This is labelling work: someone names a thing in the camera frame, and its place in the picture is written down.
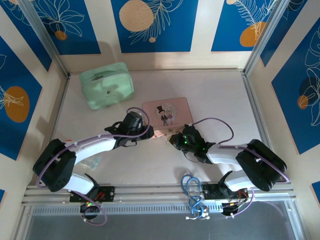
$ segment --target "black cable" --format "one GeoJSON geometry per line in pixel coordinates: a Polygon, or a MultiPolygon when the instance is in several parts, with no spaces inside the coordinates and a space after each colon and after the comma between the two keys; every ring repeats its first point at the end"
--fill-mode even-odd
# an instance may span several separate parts
{"type": "Polygon", "coordinates": [[[192,160],[190,160],[189,158],[187,158],[187,156],[186,156],[186,153],[185,153],[185,152],[183,153],[183,155],[184,155],[184,157],[185,157],[187,160],[189,160],[190,162],[193,162],[193,163],[198,163],[198,162],[199,162],[199,160],[198,160],[198,161],[192,161],[192,160]]]}
{"type": "Polygon", "coordinates": [[[112,124],[112,127],[116,127],[118,124],[122,123],[122,121],[117,121],[114,124],[112,124]]]}
{"type": "Polygon", "coordinates": [[[135,141],[135,144],[124,145],[124,146],[122,146],[122,147],[129,148],[129,147],[135,147],[135,146],[137,146],[137,141],[135,141]]]}

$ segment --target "metal frame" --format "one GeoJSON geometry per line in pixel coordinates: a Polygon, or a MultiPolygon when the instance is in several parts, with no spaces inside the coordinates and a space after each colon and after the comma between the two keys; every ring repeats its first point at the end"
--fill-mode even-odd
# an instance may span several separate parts
{"type": "MultiPolygon", "coordinates": [[[[57,129],[59,117],[61,114],[62,106],[67,94],[67,89],[69,85],[70,75],[67,73],[65,66],[63,65],[58,50],[53,44],[48,32],[45,30],[40,18],[38,17],[35,9],[28,0],[17,0],[22,12],[25,14],[30,25],[34,29],[35,33],[39,37],[40,41],[44,45],[45,49],[48,51],[50,57],[55,61],[59,70],[67,78],[63,93],[61,96],[61,101],[59,103],[58,112],[54,120],[54,126],[51,131],[50,139],[55,134],[57,129]]],[[[242,73],[243,82],[245,89],[251,104],[251,108],[255,117],[257,128],[261,136],[261,140],[269,147],[272,148],[268,133],[265,128],[263,121],[263,116],[261,115],[260,107],[257,102],[257,98],[253,91],[250,80],[248,79],[248,74],[253,69],[256,61],[259,59],[262,50],[264,49],[266,43],[268,42],[272,32],[274,31],[279,19],[282,16],[285,8],[287,7],[290,0],[278,1],[274,11],[272,12],[267,25],[265,27],[261,38],[259,38],[256,46],[254,47],[250,58],[245,65],[244,71],[242,73]]],[[[239,71],[239,69],[224,69],[224,71],[239,71]]],[[[121,209],[122,206],[126,209],[130,209],[135,206],[149,206],[152,205],[173,205],[177,208],[187,205],[188,197],[182,192],[179,184],[143,184],[143,185],[116,185],[115,195],[113,203],[104,203],[102,206],[105,209],[121,209]]],[[[196,188],[191,188],[191,192],[195,192],[196,188]]],[[[36,186],[28,186],[26,188],[19,215],[17,216],[17,221],[14,226],[14,231],[12,232],[11,238],[14,240],[24,240],[27,236],[28,229],[30,226],[31,218],[33,214],[38,213],[36,211],[39,208],[47,209],[78,209],[79,203],[69,202],[70,193],[66,190],[59,192],[50,192],[48,189],[37,188],[36,186]]],[[[205,200],[205,204],[220,204],[226,203],[228,200],[205,200]]],[[[287,213],[294,230],[295,237],[297,239],[309,239],[305,236],[307,231],[305,231],[305,225],[301,221],[299,216],[299,211],[296,206],[296,196],[293,191],[292,185],[290,183],[286,184],[276,184],[270,192],[263,192],[259,189],[255,189],[255,199],[254,201],[284,201],[287,209],[287,213]]],[[[52,214],[66,214],[65,212],[53,211],[52,214]]]]}
{"type": "Polygon", "coordinates": [[[50,58],[56,63],[61,74],[63,74],[67,78],[68,71],[60,58],[59,51],[56,48],[54,42],[52,41],[45,26],[43,25],[32,3],[29,0],[17,0],[17,2],[22,13],[25,15],[25,18],[30,23],[33,31],[39,38],[40,42],[49,54],[50,58]]]}
{"type": "Polygon", "coordinates": [[[243,79],[243,83],[244,83],[244,87],[246,90],[246,93],[248,95],[249,98],[249,102],[252,108],[252,112],[254,115],[254,119],[255,119],[255,123],[257,125],[258,131],[259,131],[259,135],[261,137],[261,141],[269,148],[269,149],[273,149],[272,144],[270,142],[270,138],[268,136],[268,132],[266,130],[266,125],[264,122],[264,118],[262,116],[260,107],[259,107],[259,103],[255,94],[255,91],[253,90],[252,84],[251,82],[248,80],[248,77],[244,74],[244,72],[242,73],[242,79],[243,79]]]}
{"type": "Polygon", "coordinates": [[[243,71],[245,76],[248,76],[248,74],[250,74],[250,72],[254,68],[256,62],[260,58],[262,51],[264,50],[267,42],[269,41],[272,33],[274,32],[279,20],[281,19],[290,1],[291,0],[277,1],[276,6],[274,7],[268,21],[266,22],[267,27],[263,29],[258,41],[256,42],[252,50],[252,53],[248,59],[248,62],[244,66],[243,71]]]}

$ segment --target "blue printed wall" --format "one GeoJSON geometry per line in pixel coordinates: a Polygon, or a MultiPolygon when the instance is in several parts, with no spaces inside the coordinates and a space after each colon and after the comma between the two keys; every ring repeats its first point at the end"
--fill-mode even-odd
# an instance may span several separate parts
{"type": "MultiPolygon", "coordinates": [[[[243,68],[278,0],[33,0],[70,72],[115,62],[130,70],[243,68]]],[[[287,29],[307,0],[291,0],[287,29]]],[[[48,71],[52,60],[15,0],[0,5],[48,71]]]]}
{"type": "Polygon", "coordinates": [[[0,218],[5,219],[0,222],[0,239],[6,240],[32,179],[33,164],[49,137],[64,79],[51,60],[48,72],[45,54],[39,54],[44,48],[35,49],[39,42],[30,44],[2,7],[0,21],[0,218]]]}
{"type": "Polygon", "coordinates": [[[273,151],[287,165],[306,239],[320,236],[319,43],[320,1],[291,0],[249,74],[273,151]]]}

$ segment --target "white leaf drawing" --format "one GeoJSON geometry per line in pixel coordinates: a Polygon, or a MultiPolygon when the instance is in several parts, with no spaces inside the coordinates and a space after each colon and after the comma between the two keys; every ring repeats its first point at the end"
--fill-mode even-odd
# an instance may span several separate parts
{"type": "MultiPolygon", "coordinates": [[[[18,5],[9,0],[1,1],[5,3],[13,16],[24,24],[30,25],[18,5]]],[[[31,3],[43,24],[49,26],[53,33],[61,31],[82,37],[83,32],[77,24],[81,23],[85,16],[74,10],[69,10],[69,0],[33,0],[31,3]]]]}
{"type": "Polygon", "coordinates": [[[306,73],[309,78],[309,86],[303,97],[300,96],[298,106],[306,109],[311,106],[311,126],[320,125],[320,26],[313,34],[305,56],[306,73]]]}
{"type": "MultiPolygon", "coordinates": [[[[0,54],[0,70],[6,63],[7,56],[0,54]]],[[[17,104],[23,106],[24,104],[21,102],[24,97],[14,97],[10,94],[6,93],[6,91],[0,85],[0,109],[2,109],[6,104],[9,106],[10,103],[17,104]]]]}
{"type": "Polygon", "coordinates": [[[257,40],[261,34],[262,22],[270,15],[278,0],[264,0],[260,8],[256,4],[256,0],[237,0],[234,5],[238,7],[238,12],[245,19],[248,26],[252,26],[257,40]]]}
{"type": "Polygon", "coordinates": [[[286,7],[284,13],[283,13],[283,17],[288,20],[288,16],[289,16],[289,12],[290,11],[299,11],[300,8],[302,7],[302,5],[304,4],[305,0],[291,0],[288,3],[288,6],[286,7]]]}
{"type": "Polygon", "coordinates": [[[9,0],[1,0],[1,1],[10,10],[12,15],[16,19],[22,21],[25,25],[30,26],[28,20],[26,19],[26,16],[23,14],[23,12],[21,11],[20,7],[17,4],[14,4],[13,2],[11,2],[9,0]]]}
{"type": "Polygon", "coordinates": [[[133,39],[130,45],[133,45],[139,40],[145,42],[150,38],[157,39],[162,31],[166,30],[166,25],[170,26],[171,24],[169,13],[178,9],[183,3],[183,0],[179,0],[179,3],[174,6],[173,2],[175,1],[176,0],[148,0],[146,4],[153,13],[153,23],[143,31],[132,31],[132,34],[129,36],[130,39],[133,39]]]}

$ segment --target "purple cable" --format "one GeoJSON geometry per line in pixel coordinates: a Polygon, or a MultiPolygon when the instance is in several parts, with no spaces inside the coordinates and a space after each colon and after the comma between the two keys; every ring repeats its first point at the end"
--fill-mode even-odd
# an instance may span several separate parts
{"type": "Polygon", "coordinates": [[[253,155],[255,155],[257,158],[261,159],[262,161],[264,161],[266,164],[268,164],[270,167],[272,167],[278,174],[280,174],[284,179],[285,181],[278,181],[277,183],[283,183],[283,184],[286,184],[286,183],[290,183],[290,179],[287,177],[287,175],[285,175],[279,168],[277,168],[273,163],[269,162],[267,159],[265,159],[264,157],[260,156],[258,153],[256,153],[255,151],[252,151],[251,149],[249,148],[246,148],[246,147],[243,147],[243,146],[235,146],[235,145],[225,145],[225,146],[221,146],[222,143],[226,143],[226,142],[229,142],[231,139],[234,138],[235,136],[235,133],[234,133],[234,130],[232,129],[232,127],[226,123],[225,121],[219,119],[219,118],[216,118],[216,117],[207,117],[207,118],[204,118],[200,121],[197,121],[195,122],[193,125],[196,125],[196,124],[199,124],[205,120],[208,120],[208,119],[214,119],[214,120],[217,120],[221,123],[224,123],[231,131],[231,137],[229,139],[226,139],[226,140],[223,140],[223,141],[220,141],[218,142],[218,146],[220,145],[220,148],[229,148],[229,149],[233,149],[233,148],[239,148],[239,149],[242,149],[242,150],[246,150],[250,153],[252,153],[253,155]]]}
{"type": "Polygon", "coordinates": [[[107,214],[106,214],[106,212],[104,211],[104,209],[98,204],[98,203],[96,203],[95,201],[93,201],[91,198],[89,198],[89,197],[87,197],[86,195],[84,195],[84,194],[82,194],[82,193],[80,193],[80,192],[77,192],[77,191],[73,191],[75,194],[78,194],[79,196],[81,196],[81,197],[83,197],[85,200],[87,200],[87,201],[89,201],[90,203],[92,203],[92,204],[94,204],[100,211],[101,211],[101,213],[103,214],[103,216],[104,216],[104,221],[103,221],[103,223],[94,223],[94,222],[92,222],[92,221],[88,221],[87,219],[86,219],[86,212],[89,210],[89,208],[87,208],[85,211],[84,211],[84,213],[83,213],[83,219],[85,219],[85,222],[86,223],[88,223],[88,224],[91,224],[91,225],[94,225],[94,226],[97,226],[97,227],[99,227],[99,226],[103,226],[103,225],[105,225],[106,223],[107,223],[107,214]]]}
{"type": "Polygon", "coordinates": [[[231,139],[234,138],[235,133],[234,133],[234,130],[232,129],[232,127],[231,127],[228,123],[226,123],[225,121],[223,121],[223,120],[221,120],[221,119],[219,119],[219,118],[216,118],[216,117],[207,117],[207,118],[204,118],[204,119],[202,119],[202,120],[200,120],[200,121],[195,122],[195,123],[192,124],[192,125],[196,125],[196,124],[202,123],[203,121],[208,120],[208,119],[214,119],[214,120],[217,120],[217,121],[219,121],[219,122],[221,122],[221,123],[224,123],[224,124],[230,129],[230,131],[231,131],[231,137],[228,138],[228,139],[226,139],[226,140],[223,140],[223,141],[218,142],[218,145],[223,144],[223,143],[226,143],[226,142],[229,142],[231,139]]]}
{"type": "MultiPolygon", "coordinates": [[[[90,143],[90,142],[92,142],[94,140],[98,140],[98,139],[105,138],[105,137],[138,138],[138,137],[144,135],[149,130],[149,127],[150,127],[149,116],[144,110],[142,110],[139,107],[130,107],[130,108],[127,109],[126,112],[128,113],[128,111],[131,110],[131,109],[138,109],[139,111],[143,112],[145,114],[145,116],[146,116],[146,119],[148,120],[148,125],[147,125],[146,129],[142,133],[140,133],[138,135],[104,134],[104,135],[101,135],[100,137],[99,136],[93,136],[93,137],[84,139],[82,141],[79,141],[76,145],[82,145],[82,144],[90,143]]],[[[47,169],[49,168],[49,166],[56,160],[56,158],[59,157],[65,151],[67,151],[69,149],[72,149],[72,148],[75,148],[76,145],[72,144],[70,146],[67,146],[66,148],[64,148],[60,152],[58,152],[53,158],[51,158],[51,160],[44,166],[43,170],[40,172],[40,174],[39,174],[39,176],[38,176],[38,178],[36,180],[35,185],[38,188],[46,188],[46,186],[40,186],[40,181],[41,181],[42,177],[44,176],[45,172],[47,171],[47,169]]]]}
{"type": "Polygon", "coordinates": [[[232,218],[232,217],[235,217],[235,216],[237,216],[239,214],[242,214],[245,210],[247,210],[250,207],[250,205],[252,204],[252,202],[253,202],[253,200],[255,198],[255,191],[254,191],[253,187],[251,187],[251,191],[252,191],[252,197],[251,197],[251,200],[250,200],[249,204],[245,207],[245,209],[233,214],[233,216],[227,216],[227,218],[232,218]]]}
{"type": "Polygon", "coordinates": [[[270,202],[270,201],[263,201],[263,203],[269,204],[269,205],[273,206],[273,207],[280,213],[281,217],[284,217],[284,216],[285,216],[285,215],[283,214],[283,212],[280,210],[280,208],[279,208],[277,205],[273,204],[272,202],[270,202]]]}
{"type": "Polygon", "coordinates": [[[290,183],[290,179],[287,177],[287,175],[285,175],[279,168],[277,168],[273,163],[271,163],[270,161],[268,161],[267,159],[265,159],[263,156],[261,156],[260,154],[258,154],[257,152],[247,148],[247,147],[243,147],[243,146],[232,146],[232,145],[226,145],[226,146],[220,146],[220,148],[223,149],[242,149],[245,150],[253,155],[255,155],[258,159],[261,159],[263,162],[265,162],[266,164],[268,164],[271,168],[273,168],[278,174],[280,174],[285,181],[280,181],[280,183],[290,183]]]}
{"type": "MultiPolygon", "coordinates": [[[[101,139],[101,138],[105,138],[105,137],[122,137],[122,138],[138,138],[142,135],[144,135],[148,130],[149,130],[149,127],[150,127],[150,119],[149,119],[149,116],[148,114],[142,110],[141,108],[139,107],[130,107],[126,110],[126,113],[128,113],[129,110],[131,109],[137,109],[141,112],[143,112],[143,114],[146,116],[146,119],[148,120],[148,125],[146,127],[146,129],[138,134],[138,135],[123,135],[123,134],[104,134],[104,135],[101,135],[101,136],[93,136],[93,137],[90,137],[90,138],[87,138],[87,139],[84,139],[82,141],[79,141],[77,144],[72,144],[66,148],[64,148],[63,150],[61,150],[60,152],[58,152],[53,158],[51,158],[51,160],[44,166],[44,168],[42,169],[42,171],[40,172],[36,182],[35,182],[35,185],[38,187],[38,188],[46,188],[46,186],[40,186],[40,181],[42,179],[42,177],[44,176],[45,172],[47,171],[47,169],[49,168],[49,166],[56,160],[56,158],[58,158],[62,153],[64,153],[65,151],[69,150],[69,149],[72,149],[72,148],[75,148],[76,145],[82,145],[82,144],[86,144],[86,143],[90,143],[94,140],[98,140],[98,139],[101,139]]],[[[89,197],[85,196],[84,194],[80,193],[80,192],[76,192],[76,194],[78,194],[79,196],[83,197],[84,199],[86,199],[87,201],[93,203],[104,215],[104,222],[103,223],[93,223],[93,222],[90,222],[90,221],[86,221],[87,223],[91,224],[91,225],[95,225],[95,226],[102,226],[104,224],[106,224],[107,222],[107,215],[106,215],[106,212],[102,209],[102,207],[97,204],[95,201],[93,201],[92,199],[90,199],[89,197]]]]}

